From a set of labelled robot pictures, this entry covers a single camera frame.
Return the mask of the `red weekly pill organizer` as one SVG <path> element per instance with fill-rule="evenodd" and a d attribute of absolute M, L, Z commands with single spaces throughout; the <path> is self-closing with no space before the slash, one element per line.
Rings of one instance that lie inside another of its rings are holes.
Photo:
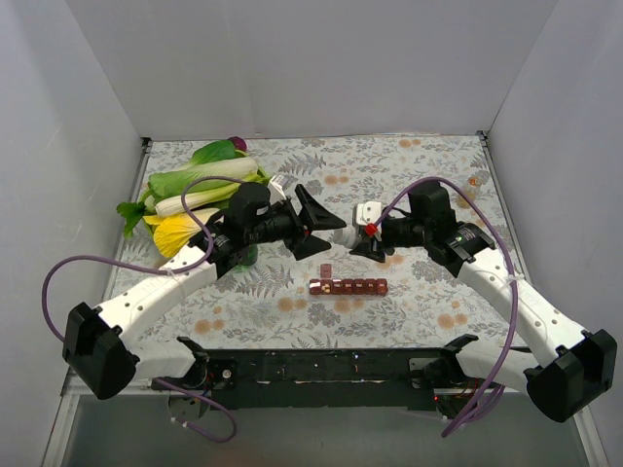
<path fill-rule="evenodd" d="M 311 278 L 308 291 L 314 296 L 378 296 L 388 293 L 385 278 L 337 277 L 330 264 L 321 264 L 319 277 Z"/>

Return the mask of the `white blue pill bottle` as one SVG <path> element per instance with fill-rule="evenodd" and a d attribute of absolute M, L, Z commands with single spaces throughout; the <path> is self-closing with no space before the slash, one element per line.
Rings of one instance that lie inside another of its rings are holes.
<path fill-rule="evenodd" d="M 361 233 L 353 226 L 336 229 L 331 235 L 331 242 L 347 249 L 356 248 L 362 241 Z"/>

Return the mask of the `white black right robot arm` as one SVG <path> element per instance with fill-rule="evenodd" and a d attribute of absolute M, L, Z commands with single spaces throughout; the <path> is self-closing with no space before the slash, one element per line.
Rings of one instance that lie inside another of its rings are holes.
<path fill-rule="evenodd" d="M 509 325 L 495 348 L 473 335 L 446 344 L 421 373 L 451 386 L 472 378 L 526 394 L 548 418 L 564 422 L 612 386 L 617 353 L 614 337 L 592 333 L 551 305 L 515 271 L 493 228 L 460 222 L 451 206 L 449 182 L 427 177 L 402 191 L 410 208 L 366 201 L 353 209 L 341 244 L 350 254 L 378 263 L 397 248 L 423 248 L 428 258 L 480 295 Z"/>

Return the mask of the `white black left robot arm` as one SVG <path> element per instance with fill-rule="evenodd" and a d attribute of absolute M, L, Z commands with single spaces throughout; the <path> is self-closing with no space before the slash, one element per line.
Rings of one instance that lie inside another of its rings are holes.
<path fill-rule="evenodd" d="M 139 338 L 187 297 L 235 268 L 253 245 L 281 241 L 297 260 L 329 250 L 330 243 L 315 232 L 342 229 L 345 222 L 303 186 L 295 194 L 299 208 L 275 184 L 240 185 L 227 208 L 202 221 L 201 231 L 157 274 L 96 307 L 75 306 L 67 319 L 63 359 L 100 400 L 145 378 L 200 387 L 208 361 L 200 345 L 184 337 L 151 343 Z"/>

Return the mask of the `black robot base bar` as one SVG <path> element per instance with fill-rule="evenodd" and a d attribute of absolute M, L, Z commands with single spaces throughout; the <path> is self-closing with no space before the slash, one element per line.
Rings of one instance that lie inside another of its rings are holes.
<path fill-rule="evenodd" d="M 463 402 L 484 382 L 446 368 L 439 348 L 220 349 L 192 391 L 229 410 L 406 408 L 433 411 L 440 394 Z"/>

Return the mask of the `small green glass bottle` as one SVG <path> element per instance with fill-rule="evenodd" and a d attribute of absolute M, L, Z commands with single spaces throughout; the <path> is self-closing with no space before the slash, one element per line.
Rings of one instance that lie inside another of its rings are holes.
<path fill-rule="evenodd" d="M 258 247 L 251 245 L 248 247 L 246 255 L 238 262 L 236 270 L 245 270 L 256 264 L 258 260 Z"/>

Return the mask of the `green plastic basket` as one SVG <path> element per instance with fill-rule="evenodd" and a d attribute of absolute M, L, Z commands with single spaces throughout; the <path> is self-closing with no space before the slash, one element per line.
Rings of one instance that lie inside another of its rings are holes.
<path fill-rule="evenodd" d="M 258 170 L 257 173 L 254 175 L 249 175 L 243 179 L 241 179 L 243 182 L 257 182 L 263 185 L 267 185 L 270 177 L 269 175 L 258 165 Z M 147 191 L 145 194 L 142 195 L 141 197 L 141 201 L 144 203 L 145 205 L 145 213 L 147 215 L 157 215 L 155 213 L 155 203 L 159 202 L 161 200 L 163 200 L 165 198 L 156 198 L 151 191 L 149 190 L 148 187 L 148 182 L 147 182 Z"/>

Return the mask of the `clear glass pill jar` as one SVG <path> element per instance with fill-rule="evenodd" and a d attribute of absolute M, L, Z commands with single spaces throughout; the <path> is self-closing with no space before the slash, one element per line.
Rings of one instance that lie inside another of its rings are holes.
<path fill-rule="evenodd" d="M 458 204 L 462 207 L 468 207 L 469 201 L 475 201 L 482 187 L 482 180 L 477 176 L 469 177 L 462 185 L 464 196 L 458 195 Z"/>

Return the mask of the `purple onion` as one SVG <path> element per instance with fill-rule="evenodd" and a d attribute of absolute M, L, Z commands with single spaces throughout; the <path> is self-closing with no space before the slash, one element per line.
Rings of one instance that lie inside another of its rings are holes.
<path fill-rule="evenodd" d="M 245 142 L 244 139 L 242 139 L 239 136 L 232 136 L 229 138 L 229 141 L 232 142 L 235 146 L 235 148 L 239 151 L 243 151 L 246 152 L 247 151 L 247 144 Z"/>

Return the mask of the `green leafy top vegetable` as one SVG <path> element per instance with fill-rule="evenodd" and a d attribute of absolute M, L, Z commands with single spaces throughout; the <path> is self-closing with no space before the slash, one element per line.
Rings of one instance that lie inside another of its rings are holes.
<path fill-rule="evenodd" d="M 193 153 L 189 166 L 235 159 L 238 156 L 235 144 L 230 140 L 213 141 Z"/>

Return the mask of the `white stem bok choy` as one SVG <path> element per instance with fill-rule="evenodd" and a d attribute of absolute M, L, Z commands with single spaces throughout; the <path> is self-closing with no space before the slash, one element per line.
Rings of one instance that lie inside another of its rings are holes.
<path fill-rule="evenodd" d="M 238 190 L 239 186 L 240 183 L 229 183 L 212 190 L 189 193 L 185 196 L 185 202 L 189 209 L 217 203 L 229 199 Z M 160 217 L 169 217 L 185 211 L 181 196 L 174 196 L 156 202 L 154 209 L 155 213 Z"/>

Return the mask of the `yellow napa cabbage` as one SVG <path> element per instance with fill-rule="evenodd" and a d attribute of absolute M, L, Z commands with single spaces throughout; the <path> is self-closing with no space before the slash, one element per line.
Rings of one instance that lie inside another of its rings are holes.
<path fill-rule="evenodd" d="M 187 213 L 164 218 L 147 215 L 142 220 L 151 231 L 159 253 L 165 258 L 174 257 L 193 235 L 202 230 Z"/>

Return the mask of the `large green bok choy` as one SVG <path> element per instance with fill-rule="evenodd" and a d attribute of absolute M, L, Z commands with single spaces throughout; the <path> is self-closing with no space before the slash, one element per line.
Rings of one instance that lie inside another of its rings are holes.
<path fill-rule="evenodd" d="M 156 198 L 180 196 L 184 189 L 197 180 L 188 193 L 224 187 L 233 180 L 241 180 L 257 173 L 258 164 L 251 158 L 238 158 L 199 164 L 170 172 L 157 172 L 149 176 L 148 187 Z"/>

